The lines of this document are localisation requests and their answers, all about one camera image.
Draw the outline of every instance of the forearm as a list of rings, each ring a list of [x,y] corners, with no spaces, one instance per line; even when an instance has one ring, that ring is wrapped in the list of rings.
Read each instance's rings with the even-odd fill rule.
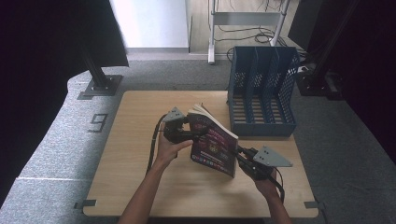
[[[291,219],[285,206],[280,201],[278,195],[265,197],[270,209],[271,219],[275,224],[291,224]]]
[[[148,174],[122,213],[119,220],[120,224],[147,223],[151,206],[160,185],[164,169],[165,167],[163,165],[160,165],[158,162],[154,162]]]

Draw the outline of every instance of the book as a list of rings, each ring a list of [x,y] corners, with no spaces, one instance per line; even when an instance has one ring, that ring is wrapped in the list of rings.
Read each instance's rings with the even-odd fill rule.
[[[203,105],[194,105],[187,118],[191,131],[207,132],[192,144],[191,159],[234,177],[238,136],[224,128]]]

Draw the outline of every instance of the white wall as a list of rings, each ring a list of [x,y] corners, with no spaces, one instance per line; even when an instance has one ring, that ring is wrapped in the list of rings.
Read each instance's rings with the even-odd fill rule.
[[[126,48],[187,48],[188,0],[110,0]]]

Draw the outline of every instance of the wooden tabletop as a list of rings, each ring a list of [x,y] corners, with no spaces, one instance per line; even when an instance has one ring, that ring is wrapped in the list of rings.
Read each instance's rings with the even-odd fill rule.
[[[187,115],[203,103],[226,128],[230,128],[227,91],[127,91],[106,142],[85,206],[87,216],[120,216],[143,180],[149,161],[151,137],[159,118],[176,106]],[[279,168],[291,217],[316,217],[303,163],[293,136],[239,140],[241,147],[266,145],[285,156],[293,167]],[[265,199],[253,181],[237,167],[235,178],[191,161],[191,148],[178,153],[165,170],[151,210],[153,217],[269,217]]]

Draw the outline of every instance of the black metal base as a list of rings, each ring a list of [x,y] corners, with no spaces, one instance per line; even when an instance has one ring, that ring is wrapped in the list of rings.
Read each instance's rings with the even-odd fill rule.
[[[329,100],[344,100],[337,74],[326,74],[325,81],[321,84],[316,84],[317,82],[314,81],[314,78],[310,71],[297,74],[296,83],[302,96],[325,96]]]
[[[97,87],[93,80],[90,81],[88,87],[85,91],[82,91],[78,100],[91,100],[93,96],[113,96],[116,94],[117,87],[119,86],[122,76],[121,75],[112,75],[106,76],[107,85],[105,87]]]

